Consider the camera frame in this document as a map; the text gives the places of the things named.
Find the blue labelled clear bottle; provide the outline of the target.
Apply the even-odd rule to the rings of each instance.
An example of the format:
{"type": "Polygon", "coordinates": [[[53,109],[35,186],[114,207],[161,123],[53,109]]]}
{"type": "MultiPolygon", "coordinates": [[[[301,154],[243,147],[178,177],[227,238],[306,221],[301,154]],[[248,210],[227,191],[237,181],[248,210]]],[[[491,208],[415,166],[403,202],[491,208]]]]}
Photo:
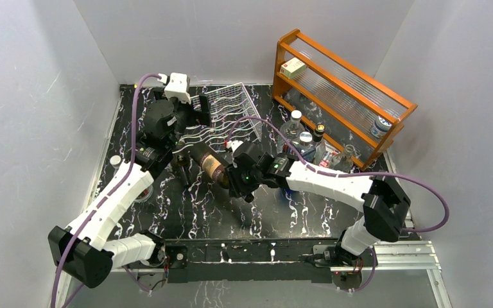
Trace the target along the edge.
{"type": "Polygon", "coordinates": [[[291,145],[301,154],[301,157],[305,161],[312,162],[315,156],[316,146],[310,132],[304,131],[300,133],[298,137],[291,140],[291,145]]]}

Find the dark green wine bottle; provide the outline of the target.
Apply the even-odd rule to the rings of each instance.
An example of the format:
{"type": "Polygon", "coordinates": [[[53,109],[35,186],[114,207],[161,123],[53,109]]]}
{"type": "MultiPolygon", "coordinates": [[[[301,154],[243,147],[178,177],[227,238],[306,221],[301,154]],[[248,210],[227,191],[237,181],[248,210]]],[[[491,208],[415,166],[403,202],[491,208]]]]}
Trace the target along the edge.
{"type": "Polygon", "coordinates": [[[176,145],[178,152],[173,154],[172,166],[174,172],[178,175],[183,188],[188,188],[191,185],[191,158],[189,150],[183,141],[178,141],[176,145]]]}

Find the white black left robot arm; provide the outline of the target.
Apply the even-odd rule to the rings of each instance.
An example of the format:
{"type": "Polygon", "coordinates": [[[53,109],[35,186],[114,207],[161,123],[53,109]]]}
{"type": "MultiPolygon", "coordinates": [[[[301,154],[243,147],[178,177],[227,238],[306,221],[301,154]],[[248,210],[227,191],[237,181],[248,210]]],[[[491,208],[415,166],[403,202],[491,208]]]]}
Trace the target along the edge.
{"type": "Polygon", "coordinates": [[[132,140],[130,159],[124,160],[112,181],[92,204],[66,228],[48,235],[54,262],[88,288],[99,286],[115,268],[137,261],[158,267],[166,259],[164,240],[147,230],[131,237],[108,237],[132,203],[152,186],[173,159],[186,128],[211,125],[211,104],[198,97],[200,109],[177,98],[159,99],[149,106],[141,130],[132,140]]]}

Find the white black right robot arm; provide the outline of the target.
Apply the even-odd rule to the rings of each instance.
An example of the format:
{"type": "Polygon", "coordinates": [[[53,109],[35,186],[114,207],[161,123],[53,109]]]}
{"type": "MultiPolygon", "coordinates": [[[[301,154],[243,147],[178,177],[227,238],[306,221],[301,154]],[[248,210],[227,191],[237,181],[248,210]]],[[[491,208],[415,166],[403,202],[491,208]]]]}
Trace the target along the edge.
{"type": "Polygon", "coordinates": [[[287,153],[274,157],[252,142],[230,141],[226,149],[232,153],[232,163],[225,167],[231,198],[251,202],[253,192],[265,185],[317,194],[362,213],[334,248],[315,248],[302,261],[316,267],[351,266],[376,242],[399,240],[411,201],[391,176],[343,173],[303,163],[287,153]]]}

